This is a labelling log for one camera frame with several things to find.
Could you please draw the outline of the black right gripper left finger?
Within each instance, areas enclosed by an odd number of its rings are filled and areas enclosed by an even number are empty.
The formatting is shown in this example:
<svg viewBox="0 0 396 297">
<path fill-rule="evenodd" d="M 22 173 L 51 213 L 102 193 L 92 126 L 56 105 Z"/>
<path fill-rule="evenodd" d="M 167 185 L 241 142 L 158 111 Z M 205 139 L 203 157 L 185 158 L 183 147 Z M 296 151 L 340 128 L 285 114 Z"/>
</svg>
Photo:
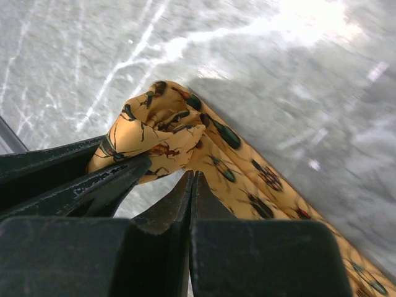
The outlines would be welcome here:
<svg viewBox="0 0 396 297">
<path fill-rule="evenodd" d="M 194 175 L 123 218 L 14 217 L 1 223 L 2 296 L 186 296 Z"/>
</svg>

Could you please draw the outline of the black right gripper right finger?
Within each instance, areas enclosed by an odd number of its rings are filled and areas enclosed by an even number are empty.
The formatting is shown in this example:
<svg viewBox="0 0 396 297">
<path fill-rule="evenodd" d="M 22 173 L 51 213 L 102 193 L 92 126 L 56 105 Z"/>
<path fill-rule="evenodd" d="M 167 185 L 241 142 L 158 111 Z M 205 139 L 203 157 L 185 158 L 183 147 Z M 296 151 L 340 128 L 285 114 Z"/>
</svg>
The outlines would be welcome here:
<svg viewBox="0 0 396 297">
<path fill-rule="evenodd" d="M 312 220 L 243 220 L 203 173 L 191 193 L 189 268 L 195 296 L 351 296 L 332 232 Z"/>
</svg>

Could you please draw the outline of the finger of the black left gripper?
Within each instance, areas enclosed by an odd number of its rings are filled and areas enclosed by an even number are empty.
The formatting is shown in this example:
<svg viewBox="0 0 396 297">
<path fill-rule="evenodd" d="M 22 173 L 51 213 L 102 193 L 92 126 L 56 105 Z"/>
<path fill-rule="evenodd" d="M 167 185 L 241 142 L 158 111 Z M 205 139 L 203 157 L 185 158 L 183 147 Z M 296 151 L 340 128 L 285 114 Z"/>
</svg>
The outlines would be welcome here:
<svg viewBox="0 0 396 297">
<path fill-rule="evenodd" d="M 1 156 L 1 210 L 9 210 L 87 173 L 98 136 L 52 149 Z"/>
<path fill-rule="evenodd" d="M 15 216 L 111 217 L 151 164 L 146 154 L 113 164 L 4 210 L 1 219 Z"/>
</svg>

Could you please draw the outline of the yellow beetle print tie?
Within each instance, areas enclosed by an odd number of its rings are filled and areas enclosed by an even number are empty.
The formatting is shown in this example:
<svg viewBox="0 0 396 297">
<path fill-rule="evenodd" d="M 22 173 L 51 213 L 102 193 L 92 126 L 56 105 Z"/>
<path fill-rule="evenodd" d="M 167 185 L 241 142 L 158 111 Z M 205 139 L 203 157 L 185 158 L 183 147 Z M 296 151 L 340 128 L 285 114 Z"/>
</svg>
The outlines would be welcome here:
<svg viewBox="0 0 396 297">
<path fill-rule="evenodd" d="M 176 82 L 155 82 L 145 94 L 125 102 L 87 172 L 143 152 L 152 165 L 142 183 L 180 169 L 200 171 L 215 196 L 239 218 L 324 221 L 197 95 Z"/>
</svg>

